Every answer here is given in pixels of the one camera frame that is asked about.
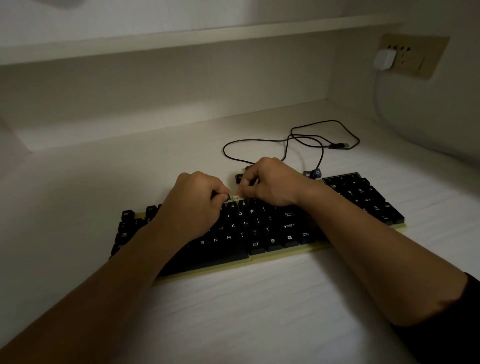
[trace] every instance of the mechanical keyboard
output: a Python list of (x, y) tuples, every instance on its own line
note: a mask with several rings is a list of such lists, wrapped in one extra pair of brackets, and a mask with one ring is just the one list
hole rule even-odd
[[(322, 181), (383, 223), (395, 228), (405, 225), (405, 218), (358, 173)], [(159, 208), (161, 205), (148, 206), (140, 214), (123, 211), (110, 257), (148, 224)], [(329, 246), (320, 228), (299, 207), (275, 207), (261, 200), (233, 196), (223, 204), (218, 221), (207, 234), (180, 249), (159, 278), (200, 274)]]

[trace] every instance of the forearm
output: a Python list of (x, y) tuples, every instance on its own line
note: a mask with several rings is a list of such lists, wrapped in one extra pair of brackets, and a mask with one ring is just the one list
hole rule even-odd
[(465, 274), (386, 226), (328, 186), (310, 183), (299, 205), (317, 222), (383, 314), (408, 326), (462, 293)]
[(146, 226), (101, 269), (0, 351), (2, 363), (97, 363), (175, 254), (161, 229)]

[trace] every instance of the beige outlet plate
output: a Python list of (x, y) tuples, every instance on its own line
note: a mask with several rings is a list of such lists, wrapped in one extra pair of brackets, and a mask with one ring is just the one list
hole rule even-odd
[(450, 40), (449, 36), (385, 34), (378, 49), (397, 51), (390, 72), (429, 79)]

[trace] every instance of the black cable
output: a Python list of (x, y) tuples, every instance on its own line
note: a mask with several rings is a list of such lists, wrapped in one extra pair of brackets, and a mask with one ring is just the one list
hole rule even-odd
[[(315, 134), (296, 134), (296, 133), (293, 133), (293, 131), (295, 129), (299, 129), (299, 128), (304, 128), (304, 127), (307, 127), (307, 126), (311, 126), (311, 125), (316, 125), (316, 124), (321, 124), (321, 123), (324, 123), (324, 122), (337, 122), (339, 123), (346, 131), (347, 133), (349, 133), (351, 136), (353, 136), (357, 141), (354, 145), (352, 146), (349, 146), (348, 144), (345, 144), (345, 143), (333, 143), (331, 142), (330, 140), (324, 138), (323, 136), (321, 135), (315, 135)], [(322, 142), (319, 140), (319, 139), (316, 139), (316, 138), (320, 138), (320, 139), (323, 139), (325, 140), (327, 143), (329, 143), (329, 145), (327, 146), (324, 146), (322, 144)], [(288, 141), (290, 139), (295, 139), (297, 142), (299, 142), (300, 144), (303, 144), (304, 146), (309, 146), (311, 148), (321, 148), (322, 149), (322, 155), (320, 156), (320, 160), (318, 161), (318, 164), (317, 164), (317, 167), (315, 167), (315, 169), (318, 169), (318, 167), (320, 166), (320, 163), (322, 162), (322, 159), (324, 158), (324, 149), (325, 148), (329, 148), (329, 149), (345, 149), (345, 150), (350, 150), (350, 149), (353, 149), (355, 148), (359, 143), (360, 143), (360, 139), (354, 135), (350, 130), (348, 130), (346, 128), (345, 125), (343, 125), (340, 121), (338, 120), (323, 120), (323, 121), (316, 121), (316, 122), (312, 122), (310, 124), (306, 124), (306, 125), (301, 125), (301, 126), (295, 126), (293, 128), (290, 129), (290, 134), (288, 135), (288, 137), (286, 139), (279, 139), (279, 140), (276, 140), (276, 139), (255, 139), (255, 138), (252, 138), (252, 139), (239, 139), (239, 140), (234, 140), (232, 142), (228, 142), (227, 144), (225, 144), (222, 148), (222, 152), (223, 152), (223, 155), (226, 156), (227, 158), (229, 159), (232, 159), (232, 160), (237, 160), (239, 162), (245, 162), (245, 163), (248, 163), (248, 164), (255, 164), (255, 162), (250, 162), (249, 160), (244, 160), (244, 159), (238, 159), (238, 158), (234, 158), (234, 157), (230, 157), (226, 152), (225, 152), (225, 148), (227, 146), (229, 146), (230, 144), (233, 144), (233, 143), (239, 143), (239, 142), (275, 142), (275, 143), (278, 143), (278, 142), (287, 142), (285, 144), (285, 151), (284, 151), (284, 154), (283, 154), (283, 157), (281, 159), (281, 161), (284, 161), (285, 158), (287, 157), (287, 151), (288, 151)], [(314, 140), (316, 141), (318, 144), (320, 144), (319, 146), (314, 146), (314, 145), (311, 145), (311, 144), (307, 144), (307, 143), (304, 143), (303, 141), (301, 141), (300, 139), (311, 139), (311, 140)]]

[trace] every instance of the person's left arm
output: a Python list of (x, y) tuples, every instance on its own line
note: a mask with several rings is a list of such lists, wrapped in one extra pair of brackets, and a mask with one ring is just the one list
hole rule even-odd
[[(211, 199), (212, 191), (217, 194)], [(228, 188), (182, 173), (156, 217), (97, 272), (0, 350), (0, 363), (98, 363), (162, 267), (216, 222)]]

